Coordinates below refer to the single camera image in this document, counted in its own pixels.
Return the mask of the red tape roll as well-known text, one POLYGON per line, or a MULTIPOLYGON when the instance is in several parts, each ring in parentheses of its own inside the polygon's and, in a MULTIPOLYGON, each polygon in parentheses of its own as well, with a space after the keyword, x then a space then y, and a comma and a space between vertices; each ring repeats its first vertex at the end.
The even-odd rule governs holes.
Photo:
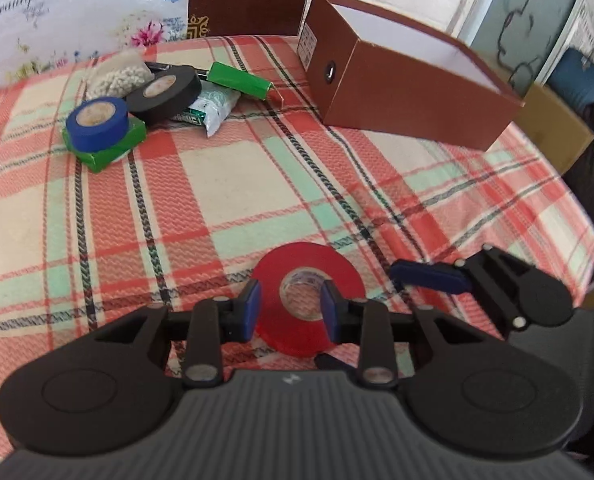
POLYGON ((259 337, 295 358, 312 358, 333 347, 320 307, 326 281, 332 281, 346 298, 365 295, 362 278, 350 261, 333 248, 314 243, 272 249, 259 260, 251 277, 261 286, 259 337))

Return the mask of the green cardboard box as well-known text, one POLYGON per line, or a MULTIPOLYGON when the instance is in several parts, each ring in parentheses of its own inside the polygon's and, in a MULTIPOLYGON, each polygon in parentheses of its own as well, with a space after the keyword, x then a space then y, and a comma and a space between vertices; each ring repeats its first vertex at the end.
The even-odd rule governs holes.
POLYGON ((102 171, 116 160, 128 155, 138 144, 142 143, 147 136, 147 129, 144 122, 136 117, 129 117, 129 128, 126 135, 109 148, 98 152, 81 152, 74 148, 71 143, 70 133, 67 128, 62 129, 62 140, 70 153, 80 160, 84 166, 95 172, 102 171))

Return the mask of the blue tape roll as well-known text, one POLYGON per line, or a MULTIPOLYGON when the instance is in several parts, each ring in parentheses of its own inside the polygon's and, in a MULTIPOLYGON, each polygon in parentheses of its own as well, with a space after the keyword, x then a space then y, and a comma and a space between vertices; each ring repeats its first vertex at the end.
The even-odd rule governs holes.
POLYGON ((66 120, 72 146, 79 152, 95 153, 117 144, 129 130, 126 102, 113 96, 86 101, 66 120))

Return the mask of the green white snack packet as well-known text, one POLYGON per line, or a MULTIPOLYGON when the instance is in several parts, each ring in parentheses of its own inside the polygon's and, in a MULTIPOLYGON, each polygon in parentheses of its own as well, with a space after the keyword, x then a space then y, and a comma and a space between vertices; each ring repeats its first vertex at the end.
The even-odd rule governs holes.
POLYGON ((201 93, 182 113, 172 117, 172 122, 204 128, 208 138, 214 136, 241 97, 241 92, 201 81, 201 93))

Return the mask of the black tape roll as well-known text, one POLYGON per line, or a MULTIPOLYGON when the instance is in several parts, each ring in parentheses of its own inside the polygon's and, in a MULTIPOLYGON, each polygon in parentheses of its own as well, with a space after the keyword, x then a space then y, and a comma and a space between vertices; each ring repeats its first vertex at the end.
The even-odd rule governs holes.
POLYGON ((183 112, 201 93, 201 80, 192 66, 171 66, 126 96, 129 113, 156 125, 183 112))

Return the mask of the bag of white beads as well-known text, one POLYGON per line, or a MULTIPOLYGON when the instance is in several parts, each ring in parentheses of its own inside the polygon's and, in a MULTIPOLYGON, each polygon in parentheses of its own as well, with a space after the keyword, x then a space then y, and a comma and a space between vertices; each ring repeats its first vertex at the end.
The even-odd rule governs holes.
POLYGON ((124 50, 91 70, 86 80, 85 97, 88 100, 104 96, 122 99, 153 80, 154 74, 145 64, 142 52, 124 50))

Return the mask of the tan cardboard box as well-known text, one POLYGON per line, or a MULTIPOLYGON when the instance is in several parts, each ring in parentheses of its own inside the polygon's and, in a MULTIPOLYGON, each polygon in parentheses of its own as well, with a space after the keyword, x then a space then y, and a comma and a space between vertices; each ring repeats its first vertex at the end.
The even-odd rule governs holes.
POLYGON ((514 122, 560 176, 584 154, 594 133, 574 110, 542 84, 532 84, 514 122))

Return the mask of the plaid bed blanket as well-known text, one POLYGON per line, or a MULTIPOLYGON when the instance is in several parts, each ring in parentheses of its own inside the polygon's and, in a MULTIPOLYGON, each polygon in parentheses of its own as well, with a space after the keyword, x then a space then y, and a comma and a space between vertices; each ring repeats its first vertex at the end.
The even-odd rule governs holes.
MULTIPOLYGON (((427 302, 482 330, 468 296, 397 294, 398 258, 454 261, 496 245, 584 298, 594 226, 518 127, 486 152, 320 122, 294 39, 151 47, 163 63, 220 61, 270 79, 284 104, 241 101, 215 136, 166 124, 98 174, 62 143, 92 61, 0 90, 0 385, 17 367, 131 310, 186 310, 237 292, 270 249, 335 248, 369 295, 427 302)), ((0 425, 0 460, 9 442, 0 425)))

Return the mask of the brown cardboard shoe box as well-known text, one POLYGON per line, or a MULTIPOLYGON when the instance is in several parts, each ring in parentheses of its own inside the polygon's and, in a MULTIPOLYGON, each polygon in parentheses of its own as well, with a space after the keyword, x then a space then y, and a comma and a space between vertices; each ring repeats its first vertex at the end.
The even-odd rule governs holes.
POLYGON ((485 151, 523 106, 461 41, 360 0, 311 0, 297 54, 327 126, 485 151))

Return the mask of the floral white pillow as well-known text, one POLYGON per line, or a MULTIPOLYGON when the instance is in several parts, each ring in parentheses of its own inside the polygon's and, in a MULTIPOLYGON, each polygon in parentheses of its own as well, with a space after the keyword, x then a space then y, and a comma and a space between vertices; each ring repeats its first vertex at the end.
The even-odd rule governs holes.
POLYGON ((189 0, 0 0, 0 88, 186 36, 189 0))

